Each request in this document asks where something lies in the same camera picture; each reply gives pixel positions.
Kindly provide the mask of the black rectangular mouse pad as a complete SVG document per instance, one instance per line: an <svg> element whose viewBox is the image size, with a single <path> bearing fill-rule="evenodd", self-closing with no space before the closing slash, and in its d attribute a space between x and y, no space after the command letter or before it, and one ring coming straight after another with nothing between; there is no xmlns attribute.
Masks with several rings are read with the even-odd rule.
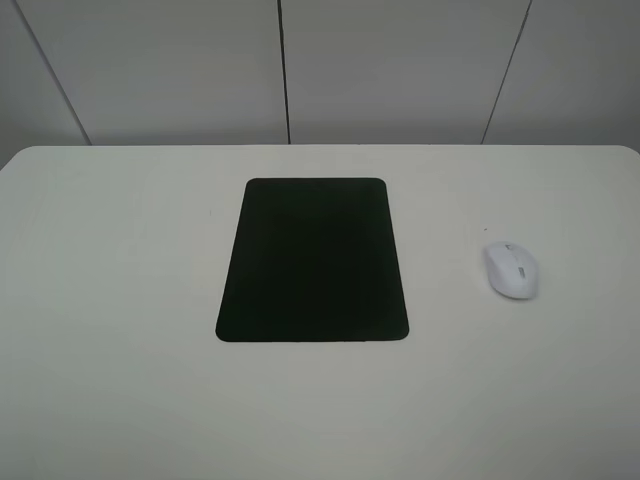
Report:
<svg viewBox="0 0 640 480"><path fill-rule="evenodd" d="M369 342L408 334L383 180L247 182L216 321L220 340Z"/></svg>

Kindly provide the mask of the white wireless computer mouse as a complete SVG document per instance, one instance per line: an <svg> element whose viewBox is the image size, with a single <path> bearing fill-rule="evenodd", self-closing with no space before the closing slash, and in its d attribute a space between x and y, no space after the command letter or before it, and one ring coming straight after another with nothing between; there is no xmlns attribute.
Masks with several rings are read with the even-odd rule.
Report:
<svg viewBox="0 0 640 480"><path fill-rule="evenodd" d="M490 286L513 300L531 300L539 287L539 267L524 247L509 241L493 242L483 249Z"/></svg>

